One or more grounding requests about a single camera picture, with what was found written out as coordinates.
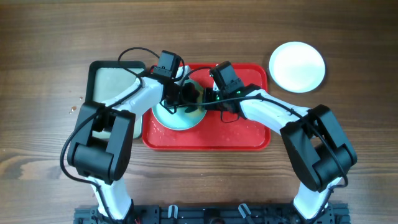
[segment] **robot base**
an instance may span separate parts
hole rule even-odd
[[[134,206],[134,216],[120,220],[126,224],[305,224],[291,203],[270,203],[263,206],[247,206],[245,215],[242,205],[215,207],[160,207],[158,205]],[[73,224],[106,224],[97,206],[75,209]],[[315,224],[350,224],[347,204],[329,203],[325,213]]]

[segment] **wooden table surface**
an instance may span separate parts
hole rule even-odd
[[[331,201],[349,203],[353,223],[398,223],[397,1],[41,2],[0,6],[0,223],[71,223],[75,207],[96,204],[58,164],[92,61],[142,46],[266,68],[294,40],[321,52],[325,83],[293,94],[269,80],[270,93],[329,106],[358,154]],[[156,152],[137,140],[124,176],[136,205],[290,202],[299,187],[275,133],[260,152]]]

